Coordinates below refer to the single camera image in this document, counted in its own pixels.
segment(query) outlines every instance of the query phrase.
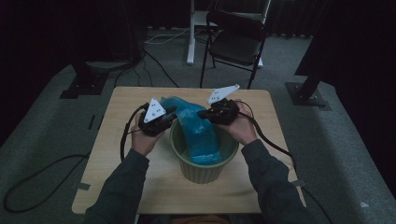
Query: long sleeve shirt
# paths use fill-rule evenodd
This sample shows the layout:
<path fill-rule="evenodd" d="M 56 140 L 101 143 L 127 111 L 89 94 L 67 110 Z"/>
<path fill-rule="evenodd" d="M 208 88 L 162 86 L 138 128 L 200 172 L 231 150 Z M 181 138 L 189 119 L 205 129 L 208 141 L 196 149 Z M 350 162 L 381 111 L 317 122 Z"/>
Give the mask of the long sleeve shirt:
<path fill-rule="evenodd" d="M 261 140 L 247 144 L 242 153 L 266 223 L 316 223 L 288 181 L 288 167 L 271 156 Z M 83 223 L 134 223 L 148 168 L 149 160 L 131 149 L 87 209 Z"/>

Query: black folding chair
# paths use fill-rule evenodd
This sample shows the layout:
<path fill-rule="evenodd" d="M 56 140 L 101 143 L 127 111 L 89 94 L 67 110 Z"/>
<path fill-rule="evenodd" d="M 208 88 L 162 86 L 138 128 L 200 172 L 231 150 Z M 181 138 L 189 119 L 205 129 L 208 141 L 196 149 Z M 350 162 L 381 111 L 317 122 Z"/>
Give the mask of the black folding chair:
<path fill-rule="evenodd" d="M 250 71 L 247 85 L 250 89 L 267 35 L 262 22 L 230 12 L 214 10 L 206 15 L 206 30 L 208 38 L 200 88 L 204 81 L 206 57 L 209 53 L 212 56 L 213 67 L 216 67 L 215 62 L 218 62 Z"/>

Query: hand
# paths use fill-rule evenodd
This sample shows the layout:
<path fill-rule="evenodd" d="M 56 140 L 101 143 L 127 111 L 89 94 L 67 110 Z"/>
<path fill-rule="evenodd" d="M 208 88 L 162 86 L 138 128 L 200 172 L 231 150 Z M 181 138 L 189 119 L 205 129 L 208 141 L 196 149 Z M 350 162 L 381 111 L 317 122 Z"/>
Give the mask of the hand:
<path fill-rule="evenodd" d="M 134 118 L 134 126 L 131 128 L 132 148 L 143 156 L 147 156 L 151 152 L 151 150 L 154 149 L 155 144 L 157 143 L 158 139 L 163 136 L 164 132 L 152 137 L 146 135 L 142 131 L 138 131 L 140 130 L 138 125 L 140 116 L 141 113 L 136 114 Z"/>
<path fill-rule="evenodd" d="M 246 111 L 244 105 L 240 102 L 241 100 L 234 100 L 236 105 L 239 107 L 239 112 L 244 113 L 251 117 L 251 113 Z M 256 130 L 253 124 L 248 118 L 238 115 L 236 120 L 230 125 L 219 125 L 219 127 L 228 132 L 235 141 L 239 142 L 243 146 L 253 142 L 257 139 Z"/>

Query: person's left arm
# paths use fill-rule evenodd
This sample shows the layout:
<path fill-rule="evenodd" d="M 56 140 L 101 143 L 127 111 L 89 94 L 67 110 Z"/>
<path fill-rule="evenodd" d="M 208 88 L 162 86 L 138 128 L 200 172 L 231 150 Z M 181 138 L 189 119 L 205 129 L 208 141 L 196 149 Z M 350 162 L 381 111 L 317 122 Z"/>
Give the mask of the person's left arm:
<path fill-rule="evenodd" d="M 148 168 L 149 159 L 131 149 L 87 209 L 83 223 L 134 223 Z"/>

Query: metal stand base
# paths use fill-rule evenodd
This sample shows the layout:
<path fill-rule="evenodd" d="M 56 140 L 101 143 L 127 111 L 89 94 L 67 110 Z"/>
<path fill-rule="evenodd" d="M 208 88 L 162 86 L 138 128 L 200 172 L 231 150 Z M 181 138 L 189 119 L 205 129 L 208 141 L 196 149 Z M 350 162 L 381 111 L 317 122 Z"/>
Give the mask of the metal stand base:
<path fill-rule="evenodd" d="M 91 83 L 81 85 L 78 76 L 75 77 L 67 91 L 63 91 L 61 99 L 77 99 L 80 95 L 100 95 L 106 84 L 108 73 L 93 73 Z"/>
<path fill-rule="evenodd" d="M 303 86 L 303 83 L 297 82 L 287 82 L 286 87 L 288 88 L 291 100 L 294 105 L 309 105 L 309 106 L 317 106 L 319 110 L 323 111 L 332 111 L 330 108 L 329 102 L 323 100 L 318 90 L 312 94 L 312 96 L 308 99 L 305 99 L 300 94 L 300 88 Z"/>

